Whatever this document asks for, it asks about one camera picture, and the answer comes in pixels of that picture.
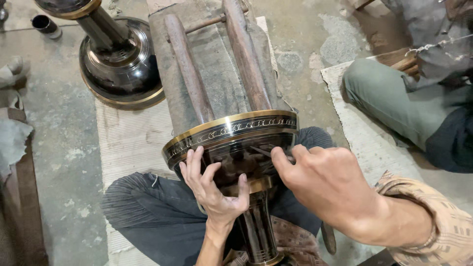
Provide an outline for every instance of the forearm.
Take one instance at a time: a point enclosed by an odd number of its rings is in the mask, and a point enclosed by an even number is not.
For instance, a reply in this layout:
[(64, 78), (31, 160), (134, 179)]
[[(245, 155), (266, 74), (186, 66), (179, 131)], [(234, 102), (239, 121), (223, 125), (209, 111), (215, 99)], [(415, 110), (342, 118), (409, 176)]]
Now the forearm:
[(416, 247), (432, 233), (427, 210), (406, 199), (383, 196), (378, 217), (360, 234), (360, 242), (384, 247)]
[(233, 225), (215, 226), (207, 220), (204, 242), (195, 266), (221, 266), (225, 242)]

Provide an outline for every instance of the green pants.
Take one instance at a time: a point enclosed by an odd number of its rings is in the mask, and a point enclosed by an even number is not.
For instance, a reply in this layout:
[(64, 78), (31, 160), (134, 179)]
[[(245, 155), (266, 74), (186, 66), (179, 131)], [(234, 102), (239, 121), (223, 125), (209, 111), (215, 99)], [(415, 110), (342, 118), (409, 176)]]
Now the green pants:
[(369, 59), (357, 59), (343, 75), (350, 100), (361, 110), (410, 139), (425, 151), (426, 140), (447, 115), (466, 102), (469, 88), (439, 84), (407, 93), (405, 73)]

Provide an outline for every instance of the shirt sleeve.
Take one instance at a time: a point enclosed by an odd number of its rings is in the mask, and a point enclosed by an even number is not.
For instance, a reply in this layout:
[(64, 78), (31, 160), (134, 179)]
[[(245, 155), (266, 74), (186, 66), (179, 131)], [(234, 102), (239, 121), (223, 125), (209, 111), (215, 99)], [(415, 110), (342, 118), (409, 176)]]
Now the shirt sleeve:
[(409, 178), (384, 173), (375, 185), (385, 196), (408, 199), (423, 206), (434, 226), (429, 240), (418, 247), (388, 248), (402, 266), (473, 266), (473, 219), (439, 191)]

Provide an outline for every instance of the black pants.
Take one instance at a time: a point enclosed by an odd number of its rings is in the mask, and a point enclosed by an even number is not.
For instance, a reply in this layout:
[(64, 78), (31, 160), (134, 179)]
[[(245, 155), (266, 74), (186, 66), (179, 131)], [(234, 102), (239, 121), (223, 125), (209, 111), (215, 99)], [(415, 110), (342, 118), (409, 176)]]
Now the black pants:
[[(299, 131), (296, 144), (308, 149), (333, 146), (330, 135), (318, 127)], [(301, 205), (284, 186), (269, 201), (270, 215), (317, 235), (321, 221)], [(207, 216), (199, 211), (192, 190), (182, 181), (134, 173), (113, 182), (101, 207), (113, 228), (161, 266), (192, 266), (199, 255)], [(235, 225), (225, 246), (241, 250), (243, 239)]]

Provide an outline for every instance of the patterned shirt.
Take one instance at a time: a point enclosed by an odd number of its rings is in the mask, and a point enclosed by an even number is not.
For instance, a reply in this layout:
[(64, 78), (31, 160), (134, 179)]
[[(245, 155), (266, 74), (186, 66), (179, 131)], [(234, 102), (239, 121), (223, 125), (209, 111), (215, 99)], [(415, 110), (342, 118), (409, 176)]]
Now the patterned shirt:
[[(473, 218), (458, 209), (439, 191), (416, 180), (384, 173), (375, 190), (385, 196), (401, 196), (422, 205), (435, 226), (429, 240), (419, 247), (388, 248), (402, 266), (473, 266)], [(271, 216), (278, 251), (298, 266), (328, 266), (318, 253), (317, 240), (310, 232)], [(248, 255), (232, 250), (225, 266), (244, 266)]]

